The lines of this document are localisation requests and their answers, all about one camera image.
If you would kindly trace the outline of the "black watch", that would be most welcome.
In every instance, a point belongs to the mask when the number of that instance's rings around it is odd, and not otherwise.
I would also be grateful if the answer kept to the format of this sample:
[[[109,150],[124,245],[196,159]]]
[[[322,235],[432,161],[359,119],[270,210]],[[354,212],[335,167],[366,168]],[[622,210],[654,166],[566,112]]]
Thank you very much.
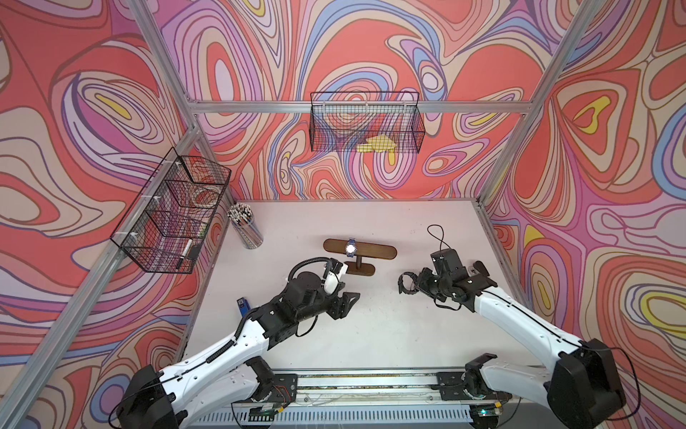
[[[401,295],[415,295],[418,293],[418,275],[404,272],[398,277],[398,293]]]

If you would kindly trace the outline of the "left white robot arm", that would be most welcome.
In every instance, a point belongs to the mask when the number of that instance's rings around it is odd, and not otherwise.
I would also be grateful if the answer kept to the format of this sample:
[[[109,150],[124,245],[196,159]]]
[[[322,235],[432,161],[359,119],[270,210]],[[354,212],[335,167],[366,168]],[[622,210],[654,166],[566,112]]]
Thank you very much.
[[[346,264],[313,257],[294,266],[284,289],[248,311],[231,334],[205,350],[161,370],[137,371],[110,412],[112,428],[188,428],[218,409],[241,401],[291,401],[279,387],[264,354],[294,337],[299,325],[321,314],[348,315],[359,300],[346,292]]]

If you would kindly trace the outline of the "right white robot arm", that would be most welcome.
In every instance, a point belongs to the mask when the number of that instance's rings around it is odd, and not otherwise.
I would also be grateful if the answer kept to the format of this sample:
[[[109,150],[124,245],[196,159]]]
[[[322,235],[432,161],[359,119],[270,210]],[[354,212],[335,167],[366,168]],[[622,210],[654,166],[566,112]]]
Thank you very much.
[[[411,275],[412,287],[398,281],[401,293],[418,292],[439,309],[467,309],[517,340],[541,366],[522,366],[484,353],[464,365],[447,392],[472,400],[508,393],[549,409],[567,428],[594,428],[616,421],[626,404],[614,348],[598,339],[584,341],[552,325],[518,303],[491,279],[481,261],[464,266],[455,250],[431,255],[433,266]]]

